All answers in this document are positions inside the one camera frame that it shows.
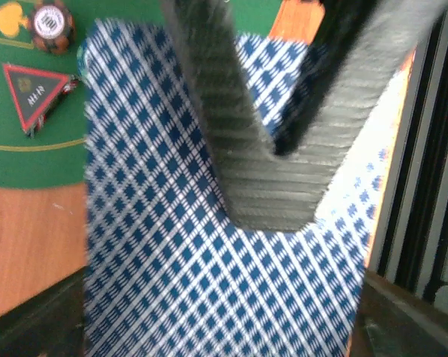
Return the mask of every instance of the blue and white lattice pattern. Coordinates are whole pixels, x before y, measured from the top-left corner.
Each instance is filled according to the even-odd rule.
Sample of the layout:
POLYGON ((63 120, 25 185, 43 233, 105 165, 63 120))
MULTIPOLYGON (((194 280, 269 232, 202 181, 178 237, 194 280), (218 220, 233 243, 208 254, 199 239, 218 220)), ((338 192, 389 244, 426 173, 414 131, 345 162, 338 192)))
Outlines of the blue and white lattice pattern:
MULTIPOLYGON (((166 32, 106 20, 87 45, 89 356, 342 356, 369 204, 297 234, 235 228, 166 32)), ((237 47, 271 127, 306 48, 237 47)))

